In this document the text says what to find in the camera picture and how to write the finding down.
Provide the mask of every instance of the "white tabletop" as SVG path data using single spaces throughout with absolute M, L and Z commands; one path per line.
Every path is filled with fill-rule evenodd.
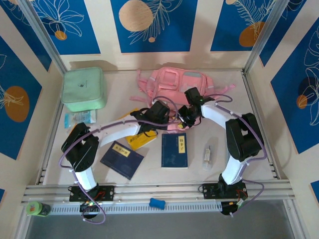
M 252 112 L 247 92 L 240 71 L 202 71 L 211 76 L 215 88 L 223 88 L 226 85 L 235 84 L 227 94 L 234 98 L 231 103 L 224 104 L 230 110 L 239 113 Z M 149 76 L 150 71 L 144 71 L 142 75 Z M 135 71 L 105 73 L 106 92 L 108 102 L 103 109 L 97 110 L 97 123 L 91 125 L 92 129 L 100 125 L 106 125 L 134 108 L 144 108 L 146 103 L 130 101 L 130 96 L 144 96 L 138 89 Z M 58 130 L 55 136 L 48 167 L 45 173 L 44 185 L 72 185 L 74 182 L 72 174 L 58 166 L 58 160 L 62 155 L 61 146 L 68 137 L 71 129 L 64 128 L 64 115 L 68 112 L 64 107 Z M 96 134 L 99 139 L 103 133 Z M 226 135 L 225 130 L 216 123 L 203 119 L 202 123 L 186 131 L 188 169 L 164 169 L 161 168 L 161 132 L 158 138 L 137 150 L 144 156 L 143 161 L 131 180 L 121 176 L 109 167 L 100 163 L 102 156 L 111 146 L 111 143 L 101 147 L 93 164 L 93 173 L 96 181 L 100 184 L 134 184 L 134 183 L 183 183 L 217 181 L 219 174 L 227 164 Z M 124 138 L 119 143 L 129 147 Z M 209 171 L 202 168 L 204 150 L 213 145 L 213 167 Z M 273 179 L 271 169 L 267 160 L 253 162 L 247 167 L 243 177 L 250 180 Z

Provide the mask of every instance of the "blue sponge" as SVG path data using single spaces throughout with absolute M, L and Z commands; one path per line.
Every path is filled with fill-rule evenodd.
M 159 208 L 159 209 L 162 209 L 164 210 L 165 208 L 165 201 L 162 201 L 162 200 L 157 200 L 155 198 L 151 198 L 150 199 L 150 204 L 149 204 L 150 207 L 153 207 L 153 208 Z

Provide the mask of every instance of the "green storage box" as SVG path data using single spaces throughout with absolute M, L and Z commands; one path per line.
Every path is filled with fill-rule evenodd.
M 102 69 L 90 67 L 65 73 L 61 101 L 71 112 L 103 108 L 106 95 Z

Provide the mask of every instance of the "pink backpack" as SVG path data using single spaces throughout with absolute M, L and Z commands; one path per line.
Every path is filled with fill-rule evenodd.
M 154 70 L 148 79 L 141 78 L 141 71 L 138 70 L 137 82 L 140 91 L 145 92 L 147 96 L 146 98 L 134 96 L 130 97 L 130 100 L 146 102 L 148 107 L 152 106 L 153 100 L 156 96 L 168 97 L 177 105 L 178 108 L 183 105 L 188 106 L 184 92 L 193 87 L 197 87 L 202 96 L 208 96 L 214 93 L 223 94 L 229 89 L 235 87 L 235 85 L 230 85 L 229 87 L 226 86 L 224 89 L 217 92 L 214 89 L 213 79 L 209 76 L 198 71 L 173 67 L 162 67 L 158 70 Z M 172 110 L 172 115 L 174 113 L 174 106 L 165 99 L 159 100 L 167 103 L 169 108 Z

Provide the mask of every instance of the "purple cable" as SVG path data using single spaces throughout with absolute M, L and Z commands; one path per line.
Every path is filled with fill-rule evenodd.
M 109 125 L 105 125 L 103 127 L 101 127 L 101 129 L 95 129 L 85 135 L 83 135 L 82 137 L 80 137 L 79 139 L 77 139 L 74 143 L 72 143 L 70 145 L 70 147 L 68 147 L 65 152 L 62 154 L 61 158 L 59 159 L 59 166 L 62 167 L 62 168 L 67 168 L 69 170 L 71 170 L 74 178 L 75 178 L 75 181 L 77 183 L 77 185 L 79 186 L 79 188 L 81 189 L 81 191 L 100 209 L 100 211 L 103 213 L 103 220 L 101 222 L 93 222 L 93 221 L 89 221 L 87 220 L 86 218 L 84 218 L 84 211 L 82 213 L 82 218 L 83 218 L 83 221 L 85 222 L 88 222 L 88 223 L 91 223 L 91 224 L 96 224 L 96 225 L 99 225 L 99 224 L 103 224 L 106 220 L 106 214 L 105 214 L 105 211 L 103 210 L 103 208 L 85 191 L 85 189 L 82 187 L 82 185 L 79 183 L 79 180 L 74 172 L 74 169 L 71 167 L 71 166 L 64 166 L 62 165 L 62 161 L 64 159 L 64 157 L 68 154 L 68 152 L 70 152 L 70 150 L 75 146 L 77 145 L 79 142 L 81 142 L 83 139 L 85 139 L 86 137 L 96 133 L 96 132 L 100 132 L 102 130 L 105 130 L 107 128 L 110 128 L 110 127 L 113 127 L 113 126 L 116 126 L 116 125 L 119 125 L 119 124 L 125 124 L 125 123 L 137 123 L 137 122 L 141 122 L 141 123 L 148 123 L 148 124 L 152 124 L 152 125 L 155 125 L 155 126 L 168 126 L 172 123 L 174 123 L 176 120 L 177 120 L 177 117 L 178 117 L 178 108 L 177 108 L 177 105 L 171 100 L 169 99 L 168 97 L 165 97 L 165 96 L 157 96 L 154 98 L 155 99 L 158 99 L 158 98 L 163 98 L 163 99 L 166 99 L 168 101 L 170 101 L 174 108 L 175 108 L 175 118 L 169 122 L 169 123 L 165 123 L 165 124 L 160 124 L 160 123 L 153 123 L 153 122 L 150 122 L 150 121 L 146 121 L 146 120 L 137 120 L 137 119 L 131 119 L 131 120 L 127 120 L 127 121 L 119 121 L 119 122 L 115 122 L 115 123 L 112 123 L 112 124 L 109 124 Z
M 212 95 L 209 95 L 209 96 L 207 96 L 207 97 L 210 97 L 210 96 L 225 96 L 225 97 L 229 98 L 229 101 L 218 100 L 218 101 L 216 101 L 216 103 L 220 103 L 220 102 L 229 103 L 229 102 L 232 102 L 232 101 L 233 101 L 233 99 L 232 99 L 230 96 L 228 96 L 228 95 L 212 94 Z M 255 161 L 255 160 L 263 160 L 263 159 L 266 159 L 266 158 L 267 158 L 266 148 L 265 148 L 265 146 L 263 145 L 263 143 L 262 143 L 262 141 L 260 140 L 260 138 L 258 137 L 258 135 L 256 134 L 256 132 L 251 128 L 251 126 L 250 126 L 242 117 L 240 117 L 239 115 L 237 115 L 237 114 L 231 112 L 230 110 L 224 108 L 223 106 L 216 105 L 216 107 L 219 108 L 219 109 L 222 110 L 222 111 L 225 111 L 225 112 L 229 113 L 230 115 L 233 115 L 233 116 L 237 117 L 242 123 L 244 123 L 245 126 L 251 131 L 251 133 L 253 134 L 253 136 L 255 137 L 255 139 L 258 141 L 258 143 L 259 143 L 259 145 L 260 145 L 262 151 L 264 152 L 264 156 L 259 157 L 259 158 L 251 158 L 251 159 L 248 159 L 248 160 L 246 161 L 246 164 L 243 166 L 243 168 L 242 168 L 241 171 L 239 172 L 239 176 L 241 177 L 241 176 L 243 175 L 243 173 L 244 173 L 246 167 L 247 167 L 247 163 L 252 162 L 252 161 Z M 246 207 L 248 204 L 250 204 L 252 201 L 254 201 L 257 197 L 259 197 L 260 194 L 262 194 L 262 192 L 263 192 L 264 189 L 265 189 L 265 185 L 264 185 L 263 183 L 259 183 L 259 182 L 255 182 L 255 181 L 250 181 L 250 180 L 246 180 L 246 179 L 243 179 L 243 178 L 242 178 L 242 180 L 243 180 L 244 182 L 247 182 L 247 183 L 256 183 L 256 184 L 259 184 L 259 185 L 262 186 L 262 189 L 260 190 L 260 192 L 257 193 L 251 200 L 249 200 L 249 202 L 248 202 L 247 204 L 245 204 L 245 207 Z

